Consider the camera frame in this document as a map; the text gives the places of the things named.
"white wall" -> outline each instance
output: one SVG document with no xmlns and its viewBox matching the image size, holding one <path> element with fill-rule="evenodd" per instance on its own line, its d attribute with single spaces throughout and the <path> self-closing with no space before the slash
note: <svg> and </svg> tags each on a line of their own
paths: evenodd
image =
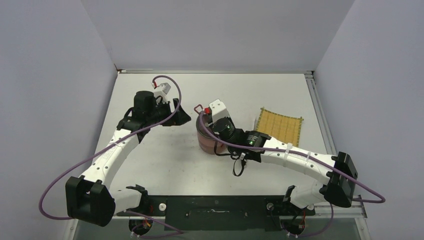
<svg viewBox="0 0 424 240">
<path fill-rule="evenodd" d="M 356 0 L 315 72 L 337 150 L 387 198 L 365 205 L 375 240 L 424 237 L 423 9 Z"/>
<path fill-rule="evenodd" d="M 79 0 L 2 1 L 0 33 L 0 239 L 61 239 L 38 201 L 94 152 L 116 69 Z M 64 183 L 48 213 L 66 216 Z"/>
<path fill-rule="evenodd" d="M 82 0 L 121 69 L 314 70 L 354 0 Z"/>
</svg>

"white table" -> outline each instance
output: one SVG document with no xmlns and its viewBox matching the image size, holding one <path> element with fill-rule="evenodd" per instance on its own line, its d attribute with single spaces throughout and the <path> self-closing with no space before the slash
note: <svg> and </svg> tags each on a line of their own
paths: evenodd
<svg viewBox="0 0 424 240">
<path fill-rule="evenodd" d="M 152 91 L 157 74 L 119 74 L 110 99 L 97 151 L 110 141 L 119 120 L 138 91 Z M 167 74 L 182 91 L 181 106 L 191 116 L 183 126 L 153 128 L 123 163 L 110 191 L 135 184 L 150 195 L 283 195 L 291 185 L 312 179 L 282 166 L 254 161 L 240 177 L 232 175 L 233 161 L 203 152 L 196 135 L 193 107 L 223 101 L 237 128 L 252 130 L 260 108 L 302 117 L 299 147 L 326 153 L 323 136 L 303 74 Z M 167 81 L 158 79 L 158 83 Z M 172 85 L 168 100 L 178 96 Z"/>
</svg>

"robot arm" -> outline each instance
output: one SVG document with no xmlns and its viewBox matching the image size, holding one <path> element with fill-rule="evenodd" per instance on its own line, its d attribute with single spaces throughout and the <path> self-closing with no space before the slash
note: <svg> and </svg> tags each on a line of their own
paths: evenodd
<svg viewBox="0 0 424 240">
<path fill-rule="evenodd" d="M 108 146 L 114 146 L 100 155 L 79 177 L 69 178 L 65 191 L 70 217 L 104 227 L 114 214 L 127 209 L 137 211 L 137 208 L 146 205 L 144 201 L 148 192 L 142 186 L 127 186 L 115 192 L 109 192 L 109 188 L 122 163 L 150 130 L 139 132 L 124 141 L 116 141 L 170 116 L 170 102 L 167 100 L 170 88 L 168 83 L 163 83 L 154 92 L 137 92 L 134 107 L 128 109 L 110 138 Z M 178 101 L 177 98 L 173 99 L 174 107 Z M 180 107 L 162 126 L 180 126 L 190 120 L 190 116 Z"/>
<path fill-rule="evenodd" d="M 290 186 L 284 195 L 287 204 L 298 209 L 325 201 L 344 208 L 352 205 L 355 184 L 329 168 L 310 160 L 313 156 L 356 179 L 358 173 L 348 154 L 344 152 L 339 152 L 338 156 L 319 154 L 294 147 L 291 143 L 281 142 L 262 132 L 235 128 L 225 104 L 219 99 L 211 102 L 205 109 L 205 113 L 208 116 L 209 127 L 225 142 L 249 147 L 285 149 L 285 152 L 280 152 L 228 146 L 230 153 L 236 153 L 244 161 L 242 165 L 246 163 L 246 160 L 276 164 L 315 179 L 310 186 Z"/>
</svg>

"metal frame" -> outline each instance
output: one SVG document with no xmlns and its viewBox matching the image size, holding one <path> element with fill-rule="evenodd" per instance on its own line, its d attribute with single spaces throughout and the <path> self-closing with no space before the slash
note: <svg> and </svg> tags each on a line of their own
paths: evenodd
<svg viewBox="0 0 424 240">
<path fill-rule="evenodd" d="M 309 89 L 310 98 L 312 99 L 313 108 L 315 109 L 316 117 L 318 118 L 319 128 L 321 129 L 322 138 L 324 139 L 325 149 L 328 154 L 336 155 L 336 147 L 333 142 L 333 138 L 330 132 L 329 124 L 327 123 L 326 116 L 321 106 L 320 97 L 315 89 L 314 76 L 311 74 L 305 74 L 306 84 Z"/>
<path fill-rule="evenodd" d="M 315 88 L 315 80 L 312 71 L 286 71 L 286 70 L 154 70 L 154 69 L 120 69 L 119 74 L 304 74 L 306 84 L 309 89 L 309 94 L 315 109 L 318 124 L 324 140 L 325 149 L 328 154 L 337 154 L 336 147 L 330 132 L 327 119 L 323 112 L 323 107 L 320 102 L 318 92 Z M 316 215 L 310 218 L 329 218 L 331 215 L 330 205 L 328 203 L 320 203 L 315 206 Z M 362 240 L 371 240 L 368 226 L 365 218 L 367 217 L 365 207 L 361 202 L 353 202 L 350 208 L 334 208 L 334 218 L 354 218 L 358 228 L 359 236 Z M 156 217 L 157 219 L 165 219 L 163 216 Z M 114 216 L 113 219 L 143 219 L 139 216 Z M 77 232 L 78 220 L 69 220 L 64 232 L 63 239 L 73 240 Z"/>
</svg>

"yellow grid mat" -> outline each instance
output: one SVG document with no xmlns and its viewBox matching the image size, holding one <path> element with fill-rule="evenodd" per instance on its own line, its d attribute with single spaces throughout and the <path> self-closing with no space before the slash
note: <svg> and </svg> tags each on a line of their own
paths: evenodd
<svg viewBox="0 0 424 240">
<path fill-rule="evenodd" d="M 303 120 L 302 117 L 284 116 L 262 107 L 255 130 L 268 134 L 281 142 L 292 143 L 293 146 L 299 147 Z"/>
</svg>

